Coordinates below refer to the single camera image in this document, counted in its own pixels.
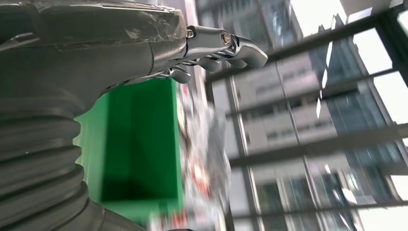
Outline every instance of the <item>sky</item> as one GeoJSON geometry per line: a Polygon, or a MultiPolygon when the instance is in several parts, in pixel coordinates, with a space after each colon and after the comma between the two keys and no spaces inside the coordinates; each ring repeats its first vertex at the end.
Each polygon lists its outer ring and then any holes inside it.
{"type": "MultiPolygon", "coordinates": [[[[330,28],[333,16],[336,14],[340,15],[344,23],[350,23],[371,14],[371,8],[368,8],[347,18],[339,0],[292,0],[291,4],[304,36],[316,34],[320,25],[323,25],[326,29],[330,28]]],[[[408,32],[408,12],[402,13],[399,21],[408,32]]],[[[358,47],[358,52],[369,74],[392,67],[391,59],[375,29],[354,35],[353,41],[358,47]]],[[[405,99],[408,99],[408,88],[401,75],[394,72],[376,77],[374,85],[391,119],[398,124],[408,123],[408,110],[403,106],[405,105],[405,99]]],[[[408,139],[404,139],[404,143],[408,145],[408,139]]]]}

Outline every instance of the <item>office building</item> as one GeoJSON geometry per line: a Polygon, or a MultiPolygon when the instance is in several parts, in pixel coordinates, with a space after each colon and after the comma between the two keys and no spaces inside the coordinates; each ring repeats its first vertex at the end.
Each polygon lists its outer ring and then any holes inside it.
{"type": "MultiPolygon", "coordinates": [[[[202,12],[201,22],[249,37],[272,54],[305,37],[291,2],[285,0],[217,1],[202,12]]],[[[316,31],[324,35],[345,23],[333,15],[331,27],[316,31]]],[[[353,38],[305,49],[211,84],[214,103],[228,118],[236,230],[362,230],[370,217],[365,211],[315,208],[401,199],[390,180],[396,169],[408,175],[401,139],[326,148],[330,151],[324,154],[311,151],[393,124],[353,38]],[[274,154],[279,158],[266,157],[274,154]],[[263,163],[256,156],[271,161],[263,163]],[[241,161],[245,159],[256,164],[241,161]]]]}

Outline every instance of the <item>metal window frame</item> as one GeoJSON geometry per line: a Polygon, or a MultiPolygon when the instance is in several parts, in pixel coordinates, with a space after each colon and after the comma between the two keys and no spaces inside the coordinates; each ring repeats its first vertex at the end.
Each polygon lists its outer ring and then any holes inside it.
{"type": "MultiPolygon", "coordinates": [[[[399,13],[404,11],[406,5],[403,4],[395,6],[393,8],[387,9],[383,12],[377,13],[375,15],[366,17],[364,19],[355,21],[353,23],[344,25],[332,31],[326,31],[323,34],[312,35],[306,37],[300,42],[281,48],[279,50],[272,51],[268,54],[268,63],[272,63],[284,58],[288,58],[303,52],[306,52],[310,49],[317,48],[319,46],[325,45],[334,40],[344,39],[349,36],[353,36],[359,32],[366,31],[371,28],[375,28],[393,62],[393,68],[389,70],[384,70],[371,75],[363,75],[358,78],[354,78],[350,81],[346,81],[340,84],[335,84],[329,86],[325,89],[310,90],[295,96],[286,97],[283,99],[273,100],[266,103],[254,105],[247,108],[238,108],[237,99],[235,98],[235,87],[234,79],[232,76],[243,74],[251,70],[251,68],[244,69],[227,69],[221,72],[209,75],[206,78],[205,82],[205,92],[207,95],[208,101],[214,103],[214,95],[212,90],[212,84],[215,81],[223,80],[226,82],[227,94],[229,98],[231,112],[226,116],[231,118],[233,121],[235,135],[237,138],[239,157],[230,159],[230,164],[232,168],[241,168],[244,176],[245,190],[247,194],[247,199],[249,203],[249,214],[238,214],[233,215],[230,211],[226,217],[228,217],[229,222],[233,224],[234,219],[250,219],[253,223],[255,231],[262,231],[262,225],[259,224],[260,219],[262,218],[273,218],[276,216],[287,216],[287,215],[301,215],[301,214],[310,214],[315,213],[317,215],[324,212],[340,212],[340,211],[352,211],[355,212],[358,209],[367,209],[367,208],[378,208],[378,207],[393,207],[393,206],[405,206],[408,205],[408,201],[390,201],[382,202],[377,204],[370,205],[347,205],[342,207],[321,207],[315,205],[315,208],[302,209],[302,210],[290,210],[283,212],[271,212],[271,213],[260,213],[255,204],[254,195],[254,183],[251,179],[251,170],[249,166],[272,163],[277,161],[284,161],[293,158],[303,158],[313,156],[324,156],[328,155],[337,150],[344,149],[355,149],[355,148],[365,148],[369,146],[375,146],[379,143],[387,141],[395,141],[401,138],[408,137],[408,123],[407,124],[392,124],[382,128],[376,128],[371,130],[365,130],[360,132],[355,132],[352,134],[342,135],[339,137],[325,139],[321,141],[315,141],[307,144],[300,144],[298,135],[298,145],[295,147],[287,147],[279,150],[272,150],[261,152],[257,154],[248,153],[245,147],[245,140],[242,133],[242,120],[240,117],[241,113],[251,112],[257,110],[261,107],[287,102],[291,99],[298,99],[304,96],[318,95],[320,92],[323,96],[330,96],[338,92],[350,89],[355,86],[358,82],[367,81],[373,79],[374,77],[386,75],[395,71],[399,71],[401,76],[405,80],[408,86],[408,37],[401,28],[397,21],[399,13]]],[[[207,11],[198,11],[198,14],[202,14],[207,11]]],[[[407,161],[407,152],[402,153],[404,160],[407,161]]],[[[316,189],[312,190],[312,196],[316,193],[316,189]]]]}

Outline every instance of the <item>window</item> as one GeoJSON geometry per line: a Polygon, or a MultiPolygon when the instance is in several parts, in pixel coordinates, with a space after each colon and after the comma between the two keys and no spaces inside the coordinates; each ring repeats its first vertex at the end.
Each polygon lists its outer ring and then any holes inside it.
{"type": "Polygon", "coordinates": [[[246,139],[246,144],[250,145],[251,144],[251,139],[249,137],[249,133],[245,133],[245,139],[246,139]]]}
{"type": "Polygon", "coordinates": [[[291,79],[291,78],[293,78],[293,77],[294,77],[294,73],[291,72],[291,73],[285,74],[285,75],[283,76],[283,80],[289,80],[289,79],[291,79]]]}
{"type": "Polygon", "coordinates": [[[274,88],[278,88],[278,87],[280,87],[280,84],[269,84],[266,86],[258,87],[256,88],[255,91],[257,95],[260,95],[260,94],[265,93],[266,91],[273,90],[274,88]]]}
{"type": "Polygon", "coordinates": [[[267,134],[267,138],[268,138],[268,140],[271,140],[271,139],[276,139],[278,137],[278,133],[277,132],[270,132],[270,133],[268,133],[267,134]]]}
{"type": "Polygon", "coordinates": [[[260,0],[257,10],[250,7],[256,4],[237,2],[228,3],[229,22],[253,18],[231,24],[235,32],[259,41],[265,36],[262,43],[272,43],[273,49],[263,68],[207,76],[210,82],[231,80],[227,84],[237,89],[236,97],[228,96],[228,105],[236,107],[226,112],[238,144],[237,153],[229,154],[230,165],[233,172],[243,169],[244,187],[234,194],[245,197],[234,195],[231,201],[236,226],[369,231],[395,217],[383,207],[408,204],[390,178],[408,176],[402,140],[408,137],[408,116],[401,107],[408,97],[408,73],[401,68],[408,66],[408,37],[398,22],[377,15],[365,19],[365,31],[354,24],[352,30],[333,32],[347,24],[333,4],[314,10],[310,1],[260,0]],[[281,49],[311,34],[317,35],[308,46],[281,49]],[[236,211],[243,202],[245,209],[236,211]]]}
{"type": "Polygon", "coordinates": [[[240,92],[240,90],[237,90],[237,99],[238,99],[238,100],[241,99],[241,92],[240,92]]]}

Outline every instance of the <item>plastic wrap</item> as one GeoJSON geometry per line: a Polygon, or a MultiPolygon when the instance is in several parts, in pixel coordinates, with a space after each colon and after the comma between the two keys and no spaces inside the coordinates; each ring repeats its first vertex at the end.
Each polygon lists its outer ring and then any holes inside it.
{"type": "Polygon", "coordinates": [[[153,217],[148,230],[223,230],[231,176],[224,152],[225,117],[191,96],[186,85],[178,85],[178,119],[184,207],[153,217]]]}
{"type": "Polygon", "coordinates": [[[180,10],[125,0],[0,0],[0,11],[5,15],[0,22],[3,47],[27,33],[38,40],[24,46],[66,48],[174,41],[187,35],[180,10]]]}

